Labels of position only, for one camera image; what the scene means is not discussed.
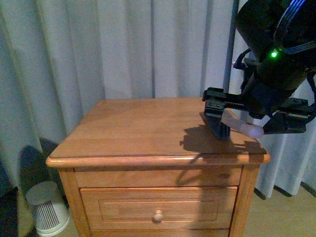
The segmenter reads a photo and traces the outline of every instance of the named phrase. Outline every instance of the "black cable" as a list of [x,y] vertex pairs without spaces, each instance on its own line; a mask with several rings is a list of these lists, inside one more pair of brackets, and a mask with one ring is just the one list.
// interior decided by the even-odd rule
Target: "black cable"
[[240,69],[240,70],[244,70],[246,68],[246,65],[244,63],[242,63],[243,58],[246,56],[247,53],[250,53],[251,50],[250,48],[247,49],[245,52],[241,53],[237,60],[234,63],[234,68],[236,69]]
[[314,76],[315,76],[316,72],[310,72],[307,74],[307,81],[314,93],[314,103],[310,106],[313,107],[313,111],[312,114],[308,117],[308,119],[305,121],[305,124],[309,123],[310,121],[312,121],[315,117],[316,117],[316,85],[315,85],[315,81],[314,81]]

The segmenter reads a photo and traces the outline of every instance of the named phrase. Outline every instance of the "curtain fold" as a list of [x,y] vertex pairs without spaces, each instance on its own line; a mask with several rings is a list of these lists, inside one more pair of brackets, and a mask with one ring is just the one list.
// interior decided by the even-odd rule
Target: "curtain fold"
[[[239,94],[231,62],[247,49],[234,31],[245,2],[0,0],[0,147],[13,184],[26,147],[52,149],[100,99],[201,96],[210,86]],[[313,101],[306,83],[296,96]],[[272,155],[256,185],[266,196],[274,185],[316,188],[315,122],[307,129],[261,139]]]

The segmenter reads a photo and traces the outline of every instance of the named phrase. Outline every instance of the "drawer front panel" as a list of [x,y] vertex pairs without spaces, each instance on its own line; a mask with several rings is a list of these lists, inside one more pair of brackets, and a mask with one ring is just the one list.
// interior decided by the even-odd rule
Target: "drawer front panel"
[[80,191],[92,230],[224,229],[230,226],[237,187]]
[[237,186],[241,166],[207,166],[195,170],[76,172],[80,188]]
[[92,237],[228,237],[229,230],[92,231]]

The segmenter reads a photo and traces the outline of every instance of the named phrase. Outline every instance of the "vent grille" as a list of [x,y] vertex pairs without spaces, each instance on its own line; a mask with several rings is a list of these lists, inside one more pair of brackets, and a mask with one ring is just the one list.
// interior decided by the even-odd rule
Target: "vent grille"
[[31,205],[31,212],[38,230],[49,230],[59,225],[56,212],[51,201],[39,205]]

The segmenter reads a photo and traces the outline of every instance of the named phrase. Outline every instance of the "green led light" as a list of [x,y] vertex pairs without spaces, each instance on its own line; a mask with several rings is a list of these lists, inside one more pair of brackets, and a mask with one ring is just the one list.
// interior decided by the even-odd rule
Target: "green led light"
[[277,52],[272,52],[271,57],[275,58],[277,56]]

